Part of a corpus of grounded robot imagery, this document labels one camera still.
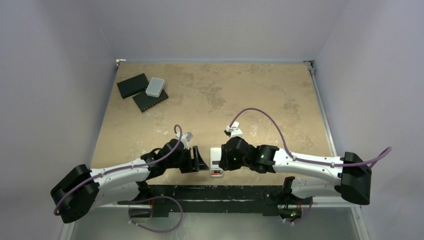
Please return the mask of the white red remote control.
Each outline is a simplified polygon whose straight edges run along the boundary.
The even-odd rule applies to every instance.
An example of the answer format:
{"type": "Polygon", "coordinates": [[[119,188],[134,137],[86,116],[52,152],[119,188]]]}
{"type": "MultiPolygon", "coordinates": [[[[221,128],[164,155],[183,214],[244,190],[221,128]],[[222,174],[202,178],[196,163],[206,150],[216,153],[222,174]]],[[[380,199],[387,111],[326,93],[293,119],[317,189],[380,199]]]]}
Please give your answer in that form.
{"type": "Polygon", "coordinates": [[[212,147],[210,149],[210,176],[212,178],[221,178],[223,177],[223,170],[220,168],[219,164],[221,161],[222,149],[220,147],[212,147]]]}

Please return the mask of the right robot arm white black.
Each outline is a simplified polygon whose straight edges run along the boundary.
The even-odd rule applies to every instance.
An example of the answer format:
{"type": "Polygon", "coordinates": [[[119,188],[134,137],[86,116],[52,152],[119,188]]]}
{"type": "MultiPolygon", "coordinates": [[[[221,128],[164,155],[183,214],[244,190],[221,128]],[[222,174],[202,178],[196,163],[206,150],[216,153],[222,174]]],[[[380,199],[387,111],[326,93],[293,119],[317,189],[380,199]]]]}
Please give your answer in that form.
{"type": "Polygon", "coordinates": [[[292,173],[309,179],[293,178],[281,189],[280,196],[288,204],[298,199],[318,196],[341,196],[349,203],[369,205],[372,170],[357,154],[346,152],[344,156],[309,156],[300,159],[300,153],[287,154],[273,145],[253,146],[241,137],[232,137],[221,145],[219,167],[234,171],[242,167],[259,174],[292,173]]]}

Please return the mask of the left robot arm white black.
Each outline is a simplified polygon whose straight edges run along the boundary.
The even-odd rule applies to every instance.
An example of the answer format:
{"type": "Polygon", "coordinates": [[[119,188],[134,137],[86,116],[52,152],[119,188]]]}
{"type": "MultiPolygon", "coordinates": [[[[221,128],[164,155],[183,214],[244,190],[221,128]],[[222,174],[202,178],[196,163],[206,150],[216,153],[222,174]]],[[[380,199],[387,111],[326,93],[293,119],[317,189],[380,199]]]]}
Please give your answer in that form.
{"type": "Polygon", "coordinates": [[[142,184],[163,175],[167,169],[186,174],[207,171],[209,166],[197,146],[189,147],[186,141],[178,139],[113,167],[90,169],[80,164],[50,191],[55,203],[53,214],[68,224],[113,202],[134,201],[142,205],[149,199],[149,191],[142,184]]]}

